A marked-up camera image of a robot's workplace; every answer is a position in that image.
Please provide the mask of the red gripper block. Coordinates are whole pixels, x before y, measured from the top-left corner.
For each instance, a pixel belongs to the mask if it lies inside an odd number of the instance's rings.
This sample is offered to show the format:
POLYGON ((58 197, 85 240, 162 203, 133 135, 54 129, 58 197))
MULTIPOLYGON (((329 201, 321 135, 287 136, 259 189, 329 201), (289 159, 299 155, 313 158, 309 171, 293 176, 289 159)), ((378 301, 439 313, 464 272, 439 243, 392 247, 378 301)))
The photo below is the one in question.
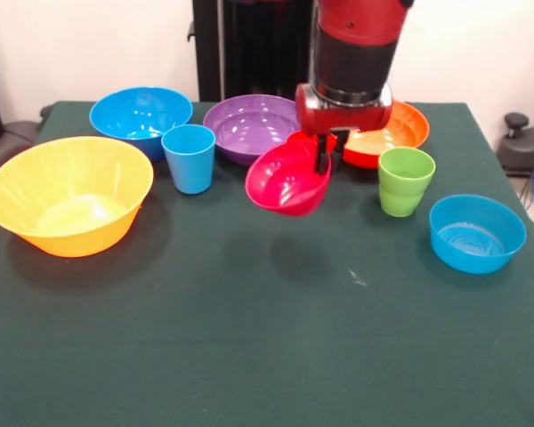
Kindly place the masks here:
POLYGON ((350 129, 362 132, 380 130, 392 114, 392 91, 386 85, 379 96, 362 106, 336 105, 319 97, 309 84, 300 84, 295 91, 295 111, 301 129, 307 134, 317 134, 314 172, 328 169, 328 136, 332 131, 336 145, 332 151, 333 171, 338 172, 344 155, 344 147, 350 129))

